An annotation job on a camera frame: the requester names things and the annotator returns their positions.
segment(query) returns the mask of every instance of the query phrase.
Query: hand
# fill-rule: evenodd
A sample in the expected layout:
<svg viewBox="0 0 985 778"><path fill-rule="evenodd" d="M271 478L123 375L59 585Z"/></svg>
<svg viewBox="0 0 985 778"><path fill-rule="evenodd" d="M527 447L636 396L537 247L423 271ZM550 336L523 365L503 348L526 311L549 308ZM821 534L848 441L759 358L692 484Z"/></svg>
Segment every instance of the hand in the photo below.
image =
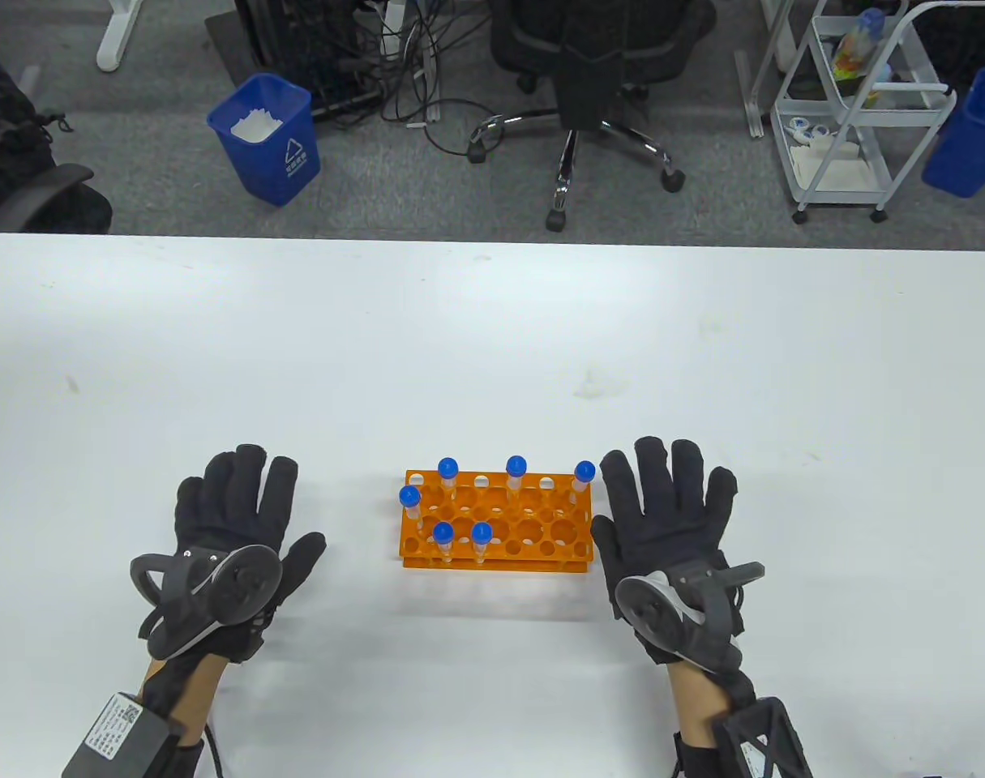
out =
<svg viewBox="0 0 985 778"><path fill-rule="evenodd" d="M593 517L593 541L597 544L607 582L607 596L615 603L615 587L629 575L648 575L692 559L707 559L718 570L727 567L719 551L726 523L730 521L737 479L726 468L715 468L704 491L704 460L700 449L688 440L673 441L673 473L669 455L660 438L640 438L634 445L644 492L644 508L636 492L629 460L612 451L600 463L607 499L614 521L605 515ZM743 631L740 614L733 608L734 634ZM636 633L655 663L679 662Z"/></svg>
<svg viewBox="0 0 985 778"><path fill-rule="evenodd" d="M268 545L280 552L291 519L298 466L288 457L274 457L259 504L265 460L261 446L240 445L235 453L215 456L203 478L186 478L178 486L174 507L178 553L192 547L232 552L245 545ZM261 613L241 625L221 627L204 638L199 649L230 662L250 659L261 648L262 632L276 608L304 583L324 551L326 538L320 532L300 537L282 559L280 586Z"/></svg>

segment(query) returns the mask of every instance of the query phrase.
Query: test tube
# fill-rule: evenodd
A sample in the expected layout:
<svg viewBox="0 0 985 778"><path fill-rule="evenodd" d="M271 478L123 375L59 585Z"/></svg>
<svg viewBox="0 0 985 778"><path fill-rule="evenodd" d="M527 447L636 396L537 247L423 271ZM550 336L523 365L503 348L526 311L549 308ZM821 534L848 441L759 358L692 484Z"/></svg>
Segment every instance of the test tube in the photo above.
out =
<svg viewBox="0 0 985 778"><path fill-rule="evenodd" d="M485 552L492 542L492 525L488 522L478 522L470 533L471 548L474 549L474 561L485 564Z"/></svg>
<svg viewBox="0 0 985 778"><path fill-rule="evenodd" d="M452 538L456 537L452 531L452 524L449 522L438 522L434 525L434 541L438 544L438 551L441 552L441 560L450 562L452 560Z"/></svg>
<svg viewBox="0 0 985 778"><path fill-rule="evenodd" d="M597 466L588 460L582 460L575 466L575 477L571 481L571 501L578 503L578 496L589 488L589 482L597 477Z"/></svg>
<svg viewBox="0 0 985 778"><path fill-rule="evenodd" d="M523 456L511 456L507 460L507 489L516 496L521 491L521 478L529 471L529 463Z"/></svg>
<svg viewBox="0 0 985 778"><path fill-rule="evenodd" d="M403 486L399 489L399 502L406 509L407 518L419 525L421 520L421 490L417 486Z"/></svg>
<svg viewBox="0 0 985 778"><path fill-rule="evenodd" d="M460 466L451 456L445 457L438 463L438 475L441 476L441 488L445 489L448 499L456 499L456 477L460 474Z"/></svg>

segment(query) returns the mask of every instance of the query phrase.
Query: office chair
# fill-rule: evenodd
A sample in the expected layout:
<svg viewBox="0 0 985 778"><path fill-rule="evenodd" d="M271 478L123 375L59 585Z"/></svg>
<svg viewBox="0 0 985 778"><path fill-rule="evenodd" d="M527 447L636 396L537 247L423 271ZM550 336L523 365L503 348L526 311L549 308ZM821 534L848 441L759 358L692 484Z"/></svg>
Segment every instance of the office chair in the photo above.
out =
<svg viewBox="0 0 985 778"><path fill-rule="evenodd" d="M518 73L522 92L532 93L537 78L554 83L558 107L496 114L471 133L467 159L486 159L487 138L504 127L559 119L567 130L560 155L554 205L546 228L555 233L566 222L580 132L606 132L648 153L662 166L662 186L679 192L686 177L669 152L653 138L607 118L619 93L643 100L648 85L678 77L700 38L715 27L711 0L489 0L492 58Z"/></svg>

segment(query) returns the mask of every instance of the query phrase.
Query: blue trash bin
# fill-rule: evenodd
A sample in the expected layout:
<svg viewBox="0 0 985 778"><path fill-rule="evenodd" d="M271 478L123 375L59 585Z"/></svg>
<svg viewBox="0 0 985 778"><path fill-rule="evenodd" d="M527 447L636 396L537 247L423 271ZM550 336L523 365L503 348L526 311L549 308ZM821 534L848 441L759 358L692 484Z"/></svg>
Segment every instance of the blue trash bin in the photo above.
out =
<svg viewBox="0 0 985 778"><path fill-rule="evenodd" d="M255 109L283 123L265 140L251 143L232 129ZM266 203L286 205L319 173L311 95L278 75L252 75L208 114L208 126L218 134L244 189Z"/></svg>
<svg viewBox="0 0 985 778"><path fill-rule="evenodd" d="M964 107L949 119L922 178L958 197L974 197L985 186L985 67L974 77Z"/></svg>

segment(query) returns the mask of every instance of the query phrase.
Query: white cart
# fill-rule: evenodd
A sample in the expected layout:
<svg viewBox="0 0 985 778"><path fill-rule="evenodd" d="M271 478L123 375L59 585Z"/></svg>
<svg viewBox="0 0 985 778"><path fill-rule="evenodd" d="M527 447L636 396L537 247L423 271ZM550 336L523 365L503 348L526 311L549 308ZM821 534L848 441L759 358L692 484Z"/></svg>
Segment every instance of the white cart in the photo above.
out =
<svg viewBox="0 0 985 778"><path fill-rule="evenodd" d="M770 119L781 164L799 204L792 215L796 224L808 219L812 204L873 205L871 220L888 219L885 205L917 164L932 138L957 103L954 89L941 83L914 19L932 8L985 7L985 0L933 0L908 11L903 0L899 11L885 20L884 41L878 45L866 77L855 96L842 96L832 72L830 41L839 40L856 25L856 16L822 15L827 0L818 0L813 18L789 68ZM793 100L788 96L799 64L810 51L823 88L824 100ZM888 63L898 81L878 83ZM874 93L870 108L867 99ZM800 142L790 130L792 120L807 119L811 125L826 126L830 135L811 144ZM878 145L877 127L922 127L925 130L910 158L897 171L889 172Z"/></svg>

